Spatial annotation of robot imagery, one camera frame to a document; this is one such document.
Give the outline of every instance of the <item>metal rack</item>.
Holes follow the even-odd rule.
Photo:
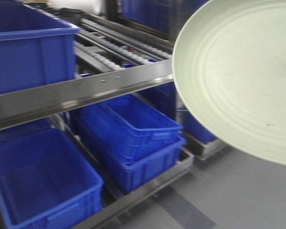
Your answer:
[[[185,148],[182,149],[175,166],[125,195],[68,127],[61,123],[59,113],[173,81],[169,59],[171,43],[99,17],[85,15],[84,18],[99,23],[87,24],[88,21],[84,21],[90,27],[86,26],[85,29],[98,30],[98,34],[95,35],[95,31],[82,31],[78,35],[77,41],[80,43],[76,47],[77,60],[83,69],[90,69],[95,75],[0,95],[0,130],[43,117],[50,117],[65,130],[104,178],[104,195],[109,197],[109,203],[104,203],[106,207],[101,212],[73,227],[96,229],[186,174],[193,165],[194,156]],[[117,31],[120,35],[112,36]],[[107,40],[102,40],[103,35],[107,36]],[[131,45],[140,53],[159,61],[148,62],[140,56],[131,55],[131,52],[122,52],[117,43]],[[110,57],[95,52],[89,54],[92,44],[109,52]],[[122,69],[114,61],[130,62],[135,66]]]

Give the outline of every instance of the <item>white plate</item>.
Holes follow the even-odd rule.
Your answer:
[[[286,165],[286,0],[212,0],[180,32],[177,90],[212,133]]]

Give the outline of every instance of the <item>stainless steel bar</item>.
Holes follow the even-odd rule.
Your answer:
[[[165,60],[0,95],[0,130],[173,81]]]
[[[177,163],[175,166],[155,177],[148,183],[130,192],[122,198],[116,200],[102,211],[87,218],[72,229],[97,229],[104,226],[117,216],[131,209],[138,203],[155,194],[165,186],[171,184],[178,178],[186,174],[193,165],[194,157],[186,150],[183,151],[185,159]]]

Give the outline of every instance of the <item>blue bin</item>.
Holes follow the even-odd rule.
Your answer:
[[[74,79],[78,31],[41,10],[0,2],[0,94]]]
[[[59,129],[0,145],[8,229],[67,229],[102,209],[102,179]]]
[[[175,142],[182,129],[132,94],[84,107],[80,117],[109,145],[108,153],[126,164]]]
[[[1,130],[0,144],[50,128],[51,128],[51,121],[48,118],[43,118],[33,122]]]
[[[151,102],[158,111],[175,119],[176,88],[173,82],[141,90],[138,94]]]
[[[180,147],[185,144],[185,140],[178,136],[173,143],[154,151],[131,165],[127,165],[112,157],[111,147],[81,121],[79,121],[79,131],[82,143],[108,170],[125,192],[136,189],[175,165],[179,158]]]
[[[216,138],[215,135],[201,125],[188,111],[185,115],[184,131],[190,133],[192,136],[205,144],[213,141]]]
[[[170,16],[189,18],[208,0],[121,0],[121,15],[127,19],[169,32]]]

